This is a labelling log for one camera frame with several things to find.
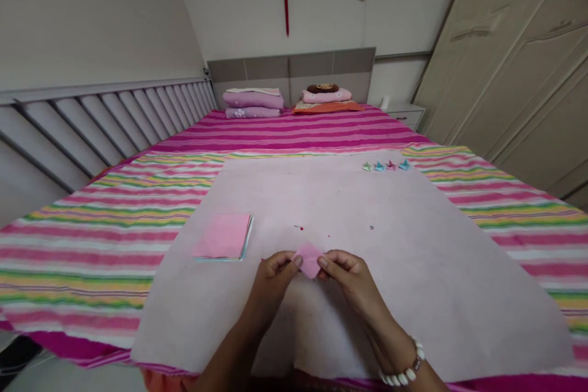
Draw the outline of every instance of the red tassel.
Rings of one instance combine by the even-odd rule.
[[[290,35],[290,21],[288,20],[288,0],[284,0],[284,10],[286,12],[286,36]]]

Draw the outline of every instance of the bedside table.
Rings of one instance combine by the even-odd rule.
[[[409,127],[413,132],[417,131],[418,123],[423,119],[425,108],[408,103],[390,103],[384,112],[392,118]]]

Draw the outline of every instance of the white beaded bracelet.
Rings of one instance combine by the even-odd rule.
[[[425,357],[423,345],[421,345],[414,337],[412,337],[412,341],[415,343],[416,347],[416,360],[412,364],[412,367],[409,367],[406,371],[398,375],[385,375],[382,370],[380,370],[380,378],[388,386],[407,386],[409,382],[417,379],[417,372],[421,368],[422,362],[425,361]]]

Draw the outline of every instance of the gray headboard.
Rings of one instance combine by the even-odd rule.
[[[353,99],[368,101],[375,47],[295,55],[212,60],[208,69],[220,108],[222,94],[230,88],[279,88],[284,105],[293,107],[311,84],[335,83],[348,89]]]

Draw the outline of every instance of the woman's left hand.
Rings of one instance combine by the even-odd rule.
[[[294,254],[293,251],[277,252],[257,268],[241,319],[258,332],[265,333],[269,329],[290,282],[302,265],[302,256],[290,260]]]

